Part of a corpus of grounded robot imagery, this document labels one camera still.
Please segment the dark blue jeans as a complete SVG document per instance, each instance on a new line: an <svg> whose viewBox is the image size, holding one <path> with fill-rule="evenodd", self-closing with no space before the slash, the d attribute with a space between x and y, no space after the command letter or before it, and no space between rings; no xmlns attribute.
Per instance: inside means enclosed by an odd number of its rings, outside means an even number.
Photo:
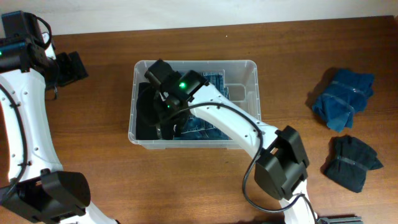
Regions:
<svg viewBox="0 0 398 224"><path fill-rule="evenodd" d="M201 75L229 99L229 89L225 86L223 72L202 72ZM190 115L180 134L174 136L174 140L229 140L229 137L212 124Z"/></svg>

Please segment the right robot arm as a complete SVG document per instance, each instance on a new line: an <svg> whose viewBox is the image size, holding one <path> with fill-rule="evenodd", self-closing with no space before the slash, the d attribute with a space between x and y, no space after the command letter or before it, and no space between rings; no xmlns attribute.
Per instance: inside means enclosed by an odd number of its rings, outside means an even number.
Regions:
<svg viewBox="0 0 398 224"><path fill-rule="evenodd" d="M283 213L285 223L316 223L307 193L309 160L299 133L268 125L223 96L203 75L175 71L163 60L155 61L144 75L155 91L152 104L139 103L151 126L179 128L190 115L202 119L234 140L251 157L244 175L244 198L266 213ZM280 203L279 209L254 203L246 192L250 173L260 188Z"/></svg>

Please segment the dark grey taped shirt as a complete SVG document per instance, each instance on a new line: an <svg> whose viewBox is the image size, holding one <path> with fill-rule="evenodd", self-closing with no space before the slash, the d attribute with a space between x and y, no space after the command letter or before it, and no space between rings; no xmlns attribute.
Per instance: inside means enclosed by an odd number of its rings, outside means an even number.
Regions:
<svg viewBox="0 0 398 224"><path fill-rule="evenodd" d="M323 173L352 192L362 192L368 171L384 167L377 158L377 152L349 135L333 138L332 143L332 157Z"/></svg>

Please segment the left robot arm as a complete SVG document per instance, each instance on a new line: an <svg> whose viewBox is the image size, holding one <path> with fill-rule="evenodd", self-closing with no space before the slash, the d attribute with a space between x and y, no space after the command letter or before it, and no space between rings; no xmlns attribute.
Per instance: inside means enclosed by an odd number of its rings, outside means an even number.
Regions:
<svg viewBox="0 0 398 224"><path fill-rule="evenodd" d="M112 223L88 182L67 172L55 152L45 93L87 77L76 52L56 54L47 23L29 12L3 14L1 108L9 147L9 185L1 205L32 223Z"/></svg>

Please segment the light blue jeans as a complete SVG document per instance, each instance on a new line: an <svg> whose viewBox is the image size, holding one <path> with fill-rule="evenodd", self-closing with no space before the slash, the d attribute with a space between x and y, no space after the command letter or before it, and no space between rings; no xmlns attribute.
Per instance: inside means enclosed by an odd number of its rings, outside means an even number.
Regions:
<svg viewBox="0 0 398 224"><path fill-rule="evenodd" d="M150 83L143 82L139 84L139 94L136 102L137 119L146 125L149 124L148 116L150 113Z"/></svg>

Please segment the blue taped shirt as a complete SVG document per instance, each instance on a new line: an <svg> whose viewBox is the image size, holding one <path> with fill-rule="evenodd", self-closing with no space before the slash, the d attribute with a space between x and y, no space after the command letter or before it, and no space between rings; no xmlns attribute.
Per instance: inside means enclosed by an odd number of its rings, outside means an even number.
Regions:
<svg viewBox="0 0 398 224"><path fill-rule="evenodd" d="M352 128L354 115L364 111L373 96L373 83L373 74L339 69L316 98L312 111L338 133Z"/></svg>

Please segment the black taped shirt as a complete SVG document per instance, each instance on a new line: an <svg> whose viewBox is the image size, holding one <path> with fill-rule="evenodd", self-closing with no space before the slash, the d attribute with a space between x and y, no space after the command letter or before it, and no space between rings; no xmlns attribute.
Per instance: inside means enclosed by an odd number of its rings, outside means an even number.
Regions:
<svg viewBox="0 0 398 224"><path fill-rule="evenodd" d="M173 113L161 100L158 91L148 82L139 84L136 101L136 139L177 140L182 137L188 114L180 114L171 120L162 121Z"/></svg>

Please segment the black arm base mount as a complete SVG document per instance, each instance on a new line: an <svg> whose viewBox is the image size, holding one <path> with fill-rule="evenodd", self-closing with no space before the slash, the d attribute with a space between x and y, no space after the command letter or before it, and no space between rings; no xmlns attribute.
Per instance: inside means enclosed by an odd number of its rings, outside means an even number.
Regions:
<svg viewBox="0 0 398 224"><path fill-rule="evenodd" d="M322 217L317 220L317 224L364 224L361 217Z"/></svg>

